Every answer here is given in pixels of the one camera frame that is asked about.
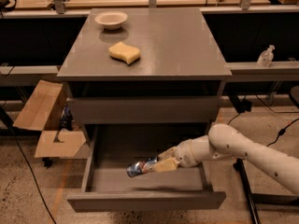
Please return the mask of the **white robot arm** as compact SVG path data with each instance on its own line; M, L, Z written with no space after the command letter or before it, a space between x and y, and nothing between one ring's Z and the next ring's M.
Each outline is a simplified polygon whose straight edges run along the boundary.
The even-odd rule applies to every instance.
M299 195L299 160L271 147L253 142L227 124L213 125L208 135L188 139L158 155L154 172L169 172L179 166L189 168L201 161L226 158L245 159L276 180L295 195Z

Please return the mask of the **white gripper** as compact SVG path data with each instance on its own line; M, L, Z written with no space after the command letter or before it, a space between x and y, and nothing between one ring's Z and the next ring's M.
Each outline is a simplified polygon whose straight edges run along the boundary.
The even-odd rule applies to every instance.
M153 166L153 170L161 173L175 171L179 165L184 168L196 166L198 161L192 154L191 143L192 140L189 139L179 143L176 147L170 147L168 150L160 153L158 155L160 161Z

